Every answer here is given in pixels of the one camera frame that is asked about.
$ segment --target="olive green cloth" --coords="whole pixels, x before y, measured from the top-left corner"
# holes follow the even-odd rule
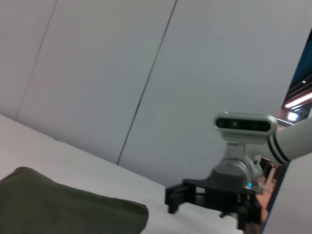
[[[0,181],[0,234],[138,234],[147,219],[145,205],[58,184],[30,168]]]

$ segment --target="white table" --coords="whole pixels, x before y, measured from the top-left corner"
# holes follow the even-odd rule
[[[144,234],[242,233],[232,217],[192,204],[168,214],[162,185],[0,115],[0,178],[20,166],[74,188],[145,204],[150,215]]]

